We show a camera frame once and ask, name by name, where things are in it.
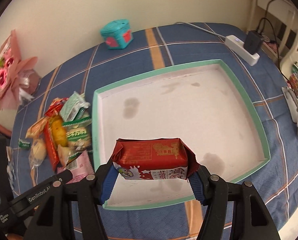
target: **pink snack package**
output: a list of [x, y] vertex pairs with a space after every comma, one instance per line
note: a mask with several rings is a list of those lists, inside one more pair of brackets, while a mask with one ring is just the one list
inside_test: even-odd
[[65, 168], [58, 168], [57, 174], [61, 173], [65, 169], [70, 170], [73, 177], [73, 179], [68, 181], [67, 184], [79, 182], [87, 175], [94, 174], [89, 160], [88, 152], [86, 150], [83, 151], [83, 153], [77, 159], [69, 163]]

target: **green snack package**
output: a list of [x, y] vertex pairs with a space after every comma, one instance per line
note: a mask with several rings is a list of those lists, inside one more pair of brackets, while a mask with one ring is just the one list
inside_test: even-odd
[[296, 62], [292, 65], [292, 73], [293, 73], [293, 74], [298, 74], [298, 61], [296, 61]]
[[28, 149], [30, 149], [30, 142], [27, 142], [23, 139], [19, 139], [18, 140], [18, 147], [28, 150]]
[[85, 109], [89, 106], [90, 103], [86, 102], [84, 97], [75, 91], [64, 104], [59, 114], [64, 122], [71, 122], [80, 119], [83, 116]]
[[83, 151], [86, 147], [91, 145], [91, 137], [86, 128], [77, 127], [70, 129], [67, 134], [68, 147], [75, 151]]
[[65, 127], [67, 130], [78, 128], [78, 127], [86, 127], [91, 124], [91, 116], [83, 117], [82, 119], [73, 120], [71, 122], [63, 122], [62, 127]]

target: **black power adapter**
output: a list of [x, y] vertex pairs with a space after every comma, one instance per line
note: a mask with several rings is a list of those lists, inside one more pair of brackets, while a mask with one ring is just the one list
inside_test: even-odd
[[261, 49], [263, 42], [264, 37], [261, 34], [257, 33], [257, 31], [249, 31], [243, 48], [251, 55], [254, 55]]

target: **flower bouquet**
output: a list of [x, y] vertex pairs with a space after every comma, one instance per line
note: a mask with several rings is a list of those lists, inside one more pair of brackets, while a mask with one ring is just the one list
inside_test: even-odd
[[22, 60], [16, 31], [0, 47], [0, 110], [17, 109], [25, 100], [31, 101], [40, 76], [33, 70], [37, 57]]

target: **red snack package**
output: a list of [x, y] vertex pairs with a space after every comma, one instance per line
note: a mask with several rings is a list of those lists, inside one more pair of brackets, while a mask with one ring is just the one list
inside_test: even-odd
[[58, 115], [67, 100], [68, 98], [55, 98], [51, 102], [47, 112], [45, 112], [45, 116], [53, 117], [55, 115]]
[[197, 171], [195, 154], [179, 139], [118, 139], [111, 156], [125, 179], [187, 179]]
[[51, 117], [48, 119], [48, 122], [44, 127], [44, 137], [47, 153], [53, 170], [56, 170], [57, 164], [59, 163], [59, 157], [55, 148], [50, 125], [51, 122], [54, 120], [52, 117], [59, 115], [59, 111], [62, 109], [67, 100], [68, 98], [55, 98], [50, 104], [47, 112], [45, 113], [45, 116]]
[[55, 149], [55, 145], [53, 142], [51, 130], [49, 128], [49, 121], [46, 123], [44, 127], [44, 137], [45, 137], [45, 143], [46, 143], [46, 149], [49, 156], [49, 160], [52, 166], [52, 169], [55, 170], [57, 167], [57, 164], [59, 163], [59, 157], [57, 154], [57, 151]]

